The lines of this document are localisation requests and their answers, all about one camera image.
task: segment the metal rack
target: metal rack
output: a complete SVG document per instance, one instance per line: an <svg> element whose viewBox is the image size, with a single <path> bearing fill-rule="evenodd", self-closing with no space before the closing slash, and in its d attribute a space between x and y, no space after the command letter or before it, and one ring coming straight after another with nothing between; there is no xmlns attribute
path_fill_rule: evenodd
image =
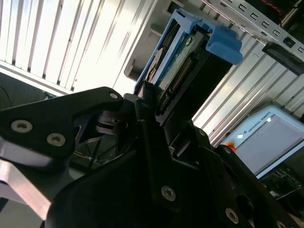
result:
<svg viewBox="0 0 304 228"><path fill-rule="evenodd" d="M202 0L262 43L275 42L304 61L304 45L244 0ZM293 40L293 45L284 42Z"/></svg>

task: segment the black cable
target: black cable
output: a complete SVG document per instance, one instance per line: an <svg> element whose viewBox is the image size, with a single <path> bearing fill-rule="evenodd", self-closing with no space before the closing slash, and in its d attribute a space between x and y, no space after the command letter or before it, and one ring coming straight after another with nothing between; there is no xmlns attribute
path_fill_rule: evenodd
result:
<svg viewBox="0 0 304 228"><path fill-rule="evenodd" d="M93 163L95 161L95 157L97 155L97 152L98 152L98 149L99 149L99 146L100 146L100 143L101 143L101 140L99 140L94 148L94 151L93 151L93 154L91 156L91 160L90 160L90 163L88 165L88 171L92 168L93 166Z"/></svg>
<svg viewBox="0 0 304 228"><path fill-rule="evenodd" d="M2 86L0 86L0 88L1 88L1 89L3 90L3 92L6 94L6 97L8 98L9 104L10 104L10 106L12 107L13 104L12 104L12 102L11 102L11 100L10 100L10 96L8 95L8 93L6 92L6 90L5 90Z"/></svg>

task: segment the corrugated metal wall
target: corrugated metal wall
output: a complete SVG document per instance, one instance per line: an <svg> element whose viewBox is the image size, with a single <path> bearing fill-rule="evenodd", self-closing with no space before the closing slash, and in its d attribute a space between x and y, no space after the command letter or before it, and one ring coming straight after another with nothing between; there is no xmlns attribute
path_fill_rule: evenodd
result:
<svg viewBox="0 0 304 228"><path fill-rule="evenodd" d="M203 11L218 17L205 6ZM230 23L224 17L218 20ZM274 103L295 116L304 113L304 76L296 76L266 55L263 44L235 26L243 42L244 60L233 66L212 95L193 117L213 145L223 140L244 117L259 106Z"/></svg>
<svg viewBox="0 0 304 228"><path fill-rule="evenodd" d="M58 95L114 87L155 3L1 0L0 72Z"/></svg>

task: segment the rectangular slot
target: rectangular slot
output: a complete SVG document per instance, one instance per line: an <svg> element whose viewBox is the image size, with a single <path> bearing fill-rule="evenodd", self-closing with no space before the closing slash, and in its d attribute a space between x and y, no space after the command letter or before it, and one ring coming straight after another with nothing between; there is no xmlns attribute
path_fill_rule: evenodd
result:
<svg viewBox="0 0 304 228"><path fill-rule="evenodd" d="M242 5L242 4L240 4L240 5L238 6L238 8L239 8L241 11L243 11L243 12L245 12L245 10L247 9L247 7L244 6L244 5Z"/></svg>
<svg viewBox="0 0 304 228"><path fill-rule="evenodd" d="M301 52L301 53L304 53L304 48L299 47L298 51Z"/></svg>
<svg viewBox="0 0 304 228"><path fill-rule="evenodd" d="M174 1L171 1L167 11L172 14L176 9L180 9L181 6Z"/></svg>
<svg viewBox="0 0 304 228"><path fill-rule="evenodd" d="M269 24L266 22L266 21L263 21L262 22L262 25L265 27L265 28L268 28Z"/></svg>
<svg viewBox="0 0 304 228"><path fill-rule="evenodd" d="M278 30L276 30L276 29L273 31L273 33L274 33L276 36L279 36L279 35L281 34L280 31L278 31Z"/></svg>
<svg viewBox="0 0 304 228"><path fill-rule="evenodd" d="M285 43L289 48L292 48L295 45L295 42L289 37L286 37L283 40L283 43Z"/></svg>
<svg viewBox="0 0 304 228"><path fill-rule="evenodd" d="M258 18L258 15L255 13L252 13L250 16L253 20L256 20Z"/></svg>

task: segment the screw head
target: screw head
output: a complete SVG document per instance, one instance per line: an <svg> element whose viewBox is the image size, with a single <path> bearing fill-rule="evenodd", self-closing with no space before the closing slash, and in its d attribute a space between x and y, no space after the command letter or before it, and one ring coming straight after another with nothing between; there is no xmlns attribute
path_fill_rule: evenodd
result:
<svg viewBox="0 0 304 228"><path fill-rule="evenodd" d="M227 153L231 153L231 150L227 147L224 148L224 150L227 152Z"/></svg>
<svg viewBox="0 0 304 228"><path fill-rule="evenodd" d="M286 226L284 225L284 223L283 222L281 222L281 221L276 221L276 224L277 224L277 226L279 227L279 228L286 228Z"/></svg>
<svg viewBox="0 0 304 228"><path fill-rule="evenodd" d="M200 133L201 135L203 135L203 136L206 135L202 129L199 129L199 133Z"/></svg>
<svg viewBox="0 0 304 228"><path fill-rule="evenodd" d="M170 186L167 186L167 185L162 186L161 193L162 193L162 196L168 201L173 202L176 199L175 191Z"/></svg>
<svg viewBox="0 0 304 228"><path fill-rule="evenodd" d="M33 125L26 120L15 120L11 123L10 127L18 133L27 133L33 129Z"/></svg>
<svg viewBox="0 0 304 228"><path fill-rule="evenodd" d="M238 215L233 209L226 208L225 213L227 218L230 219L231 222L233 222L234 224L238 224Z"/></svg>
<svg viewBox="0 0 304 228"><path fill-rule="evenodd" d="M186 42L186 46L188 46L192 42L192 37L189 37L189 39Z"/></svg>
<svg viewBox="0 0 304 228"><path fill-rule="evenodd" d="M47 142L52 146L60 147L66 143L66 138L62 134L52 133L48 135Z"/></svg>
<svg viewBox="0 0 304 228"><path fill-rule="evenodd" d="M114 98L114 99L117 99L117 98L118 98L118 96L117 96L116 94L114 94L114 93L110 93L110 96L111 96L112 98Z"/></svg>

